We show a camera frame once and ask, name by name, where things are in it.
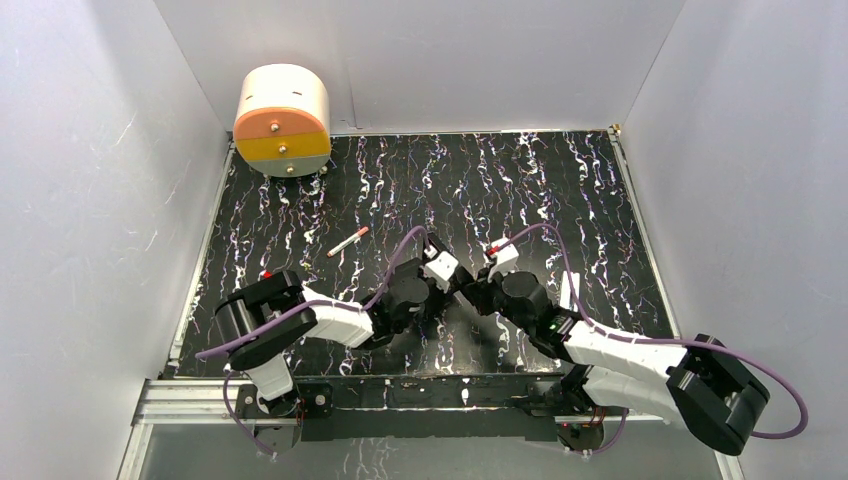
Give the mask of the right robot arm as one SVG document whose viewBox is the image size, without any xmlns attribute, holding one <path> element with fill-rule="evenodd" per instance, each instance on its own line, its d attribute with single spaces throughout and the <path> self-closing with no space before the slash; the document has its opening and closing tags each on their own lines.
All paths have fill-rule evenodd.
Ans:
<svg viewBox="0 0 848 480">
<path fill-rule="evenodd" d="M 460 290 L 479 314 L 501 315 L 540 353 L 573 364 L 561 384 L 565 405 L 577 414 L 596 406 L 636 410 L 685 427 L 715 451 L 738 456 L 770 400 L 750 370 L 708 335 L 681 346 L 602 331 L 555 304 L 530 272 L 482 276 Z"/>
</svg>

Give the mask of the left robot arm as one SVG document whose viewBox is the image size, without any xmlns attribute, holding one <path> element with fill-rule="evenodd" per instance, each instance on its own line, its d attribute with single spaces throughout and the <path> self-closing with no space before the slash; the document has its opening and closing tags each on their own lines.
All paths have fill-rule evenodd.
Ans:
<svg viewBox="0 0 848 480">
<path fill-rule="evenodd" d="M 283 352 L 302 338 L 373 350 L 409 326 L 440 314 L 473 279 L 446 252 L 396 267 L 385 290 L 362 302 L 334 300 L 304 286 L 292 271 L 266 276 L 223 299 L 215 321 L 223 344 L 202 352 L 223 354 L 230 368 L 247 375 L 260 411 L 289 416 L 301 397 Z"/>
</svg>

